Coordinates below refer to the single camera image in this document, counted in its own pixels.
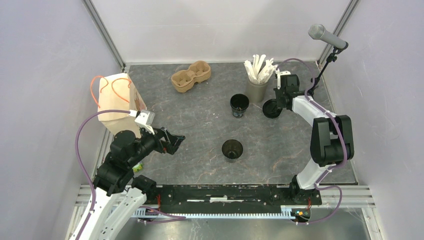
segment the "microphone stand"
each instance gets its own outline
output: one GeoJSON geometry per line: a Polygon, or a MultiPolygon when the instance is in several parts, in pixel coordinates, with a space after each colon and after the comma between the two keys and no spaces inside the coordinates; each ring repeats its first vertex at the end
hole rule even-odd
{"type": "Polygon", "coordinates": [[[315,84],[313,85],[313,87],[308,91],[308,93],[311,96],[314,96],[314,90],[317,88],[318,83],[321,80],[321,76],[323,75],[324,71],[326,70],[327,66],[329,65],[329,63],[331,62],[335,62],[337,60],[337,56],[338,54],[340,54],[343,50],[347,49],[349,46],[349,44],[346,42],[346,46],[344,48],[338,48],[338,47],[334,47],[332,50],[332,53],[330,53],[330,55],[328,55],[326,63],[324,65],[324,67],[322,68],[321,72],[319,73],[318,77],[315,78],[315,84]]]}

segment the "black mounting plate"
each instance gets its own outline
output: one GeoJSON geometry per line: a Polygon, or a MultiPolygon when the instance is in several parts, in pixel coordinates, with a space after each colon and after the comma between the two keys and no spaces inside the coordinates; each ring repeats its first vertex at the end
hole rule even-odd
{"type": "MultiPolygon", "coordinates": [[[[281,206],[308,205],[307,198],[291,199],[289,185],[281,184],[157,185],[155,192],[160,210],[169,214],[281,213],[281,206]],[[223,197],[234,201],[216,201],[223,197]]],[[[156,197],[149,195],[145,204],[158,204],[156,197]]],[[[321,195],[311,197],[311,204],[321,205],[321,195]]]]}

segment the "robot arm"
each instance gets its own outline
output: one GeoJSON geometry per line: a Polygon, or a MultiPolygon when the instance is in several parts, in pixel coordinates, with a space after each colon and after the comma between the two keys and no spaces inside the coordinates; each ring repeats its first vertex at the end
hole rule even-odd
{"type": "Polygon", "coordinates": [[[146,202],[147,194],[155,194],[151,189],[154,189],[156,183],[143,176],[134,178],[133,167],[153,151],[173,155],[181,142],[186,139],[182,135],[170,134],[166,128],[151,127],[155,116],[153,112],[131,111],[130,116],[135,117],[142,137],[136,138],[136,135],[129,130],[115,135],[110,145],[110,152],[94,177],[96,192],[94,209],[93,211],[90,211],[89,207],[85,209],[71,240],[77,239],[81,229],[79,237],[81,240],[115,239],[136,209],[146,202]],[[130,180],[133,180],[131,188],[110,214],[130,180]]]}
{"type": "Polygon", "coordinates": [[[336,115],[325,110],[313,98],[305,97],[305,91],[300,91],[300,81],[297,75],[289,71],[275,72],[277,87],[274,88],[277,112],[287,109],[299,114],[312,126],[310,139],[310,154],[306,167],[293,177],[290,183],[291,197],[297,199],[312,196],[317,193],[315,184],[319,184],[322,175],[330,167],[341,164],[344,159],[342,145],[338,139],[336,128],[328,115],[331,115],[340,128],[347,150],[347,159],[354,156],[354,142],[352,135],[352,122],[347,115],[336,115]]]}

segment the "black cup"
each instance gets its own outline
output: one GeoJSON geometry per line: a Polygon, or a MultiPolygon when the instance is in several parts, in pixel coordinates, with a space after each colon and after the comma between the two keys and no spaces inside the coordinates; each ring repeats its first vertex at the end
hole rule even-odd
{"type": "Polygon", "coordinates": [[[249,98],[241,93],[236,94],[229,100],[229,105],[231,106],[232,115],[236,118],[241,118],[249,107],[249,98]]]}
{"type": "Polygon", "coordinates": [[[228,159],[229,163],[234,163],[243,153],[243,145],[234,139],[230,139],[224,142],[222,145],[222,153],[228,159]]]}

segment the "green object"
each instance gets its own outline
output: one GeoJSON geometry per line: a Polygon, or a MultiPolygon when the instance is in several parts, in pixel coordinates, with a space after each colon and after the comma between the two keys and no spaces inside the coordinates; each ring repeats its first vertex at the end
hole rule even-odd
{"type": "Polygon", "coordinates": [[[141,170],[143,170],[143,163],[137,163],[137,165],[132,167],[132,170],[134,171],[134,173],[140,172],[141,170]]]}

